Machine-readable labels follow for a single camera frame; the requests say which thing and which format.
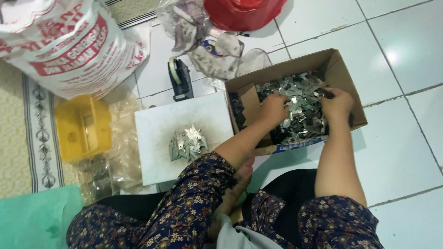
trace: red plastic bag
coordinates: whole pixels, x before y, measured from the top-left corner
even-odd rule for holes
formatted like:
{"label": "red plastic bag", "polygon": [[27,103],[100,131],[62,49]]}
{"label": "red plastic bag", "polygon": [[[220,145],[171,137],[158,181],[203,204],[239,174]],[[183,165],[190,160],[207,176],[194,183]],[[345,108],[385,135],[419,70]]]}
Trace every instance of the red plastic bag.
{"label": "red plastic bag", "polygon": [[252,31],[280,14],[286,0],[204,0],[209,19],[228,31]]}

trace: gray cloth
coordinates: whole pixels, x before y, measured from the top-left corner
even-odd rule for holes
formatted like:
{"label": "gray cloth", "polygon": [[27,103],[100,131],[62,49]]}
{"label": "gray cloth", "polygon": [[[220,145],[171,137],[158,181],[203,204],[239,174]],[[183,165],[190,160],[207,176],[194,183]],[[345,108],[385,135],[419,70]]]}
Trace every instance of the gray cloth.
{"label": "gray cloth", "polygon": [[242,226],[232,227],[226,214],[218,216],[221,229],[217,239],[217,249],[282,249],[270,238]]}

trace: floral print fabric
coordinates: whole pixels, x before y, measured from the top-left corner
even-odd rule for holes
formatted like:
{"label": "floral print fabric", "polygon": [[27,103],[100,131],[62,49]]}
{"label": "floral print fabric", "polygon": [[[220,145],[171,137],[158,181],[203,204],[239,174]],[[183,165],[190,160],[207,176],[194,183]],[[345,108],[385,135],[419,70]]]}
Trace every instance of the floral print fabric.
{"label": "floral print fabric", "polygon": [[[217,153],[205,154],[183,170],[147,223],[93,204],[73,219],[67,244],[71,249],[203,248],[225,189],[237,183],[234,173]],[[237,225],[259,232],[283,248],[294,248],[272,229],[283,207],[283,200],[259,191],[251,206],[253,221]],[[298,225],[304,248],[382,248],[375,235],[377,222],[353,200],[331,196],[306,202]]]}

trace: pile of metal pieces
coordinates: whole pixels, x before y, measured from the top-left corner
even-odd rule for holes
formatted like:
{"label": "pile of metal pieces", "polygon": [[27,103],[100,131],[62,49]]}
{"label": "pile of metal pieces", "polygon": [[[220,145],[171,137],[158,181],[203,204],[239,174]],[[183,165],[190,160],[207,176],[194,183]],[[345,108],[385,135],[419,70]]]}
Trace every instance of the pile of metal pieces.
{"label": "pile of metal pieces", "polygon": [[289,117],[272,130],[274,144],[291,143],[325,134],[326,119],[318,97],[326,94],[324,78],[315,72],[293,74],[263,85],[256,85],[260,102],[273,93],[288,96]]}
{"label": "pile of metal pieces", "polygon": [[182,157],[188,162],[194,161],[201,155],[201,147],[208,150],[206,138],[201,134],[200,130],[197,130],[194,127],[194,125],[184,131],[185,133],[183,134],[177,134],[177,132],[174,132],[174,135],[171,138],[169,143],[171,162]]}
{"label": "pile of metal pieces", "polygon": [[235,117],[235,122],[237,123],[238,130],[241,131],[246,128],[245,121],[246,118],[243,115],[243,103],[241,102],[238,93],[229,93],[229,101],[231,103],[231,109]]}

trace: white tile floor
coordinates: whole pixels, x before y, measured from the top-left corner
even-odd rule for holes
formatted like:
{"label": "white tile floor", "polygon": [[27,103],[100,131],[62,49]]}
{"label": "white tile floor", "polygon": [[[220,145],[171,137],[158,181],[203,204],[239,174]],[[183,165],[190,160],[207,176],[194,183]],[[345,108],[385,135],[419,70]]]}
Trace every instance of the white tile floor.
{"label": "white tile floor", "polygon": [[[240,37],[245,52],[262,48],[273,64],[339,49],[369,122],[352,132],[355,159],[386,248],[441,247],[442,10],[443,0],[288,0],[275,20]],[[166,67],[173,43],[161,25],[152,27],[151,56],[131,88],[146,107],[173,102]],[[189,58],[181,59],[196,97],[215,91]],[[289,170],[317,167],[322,147],[257,157],[249,190]]]}

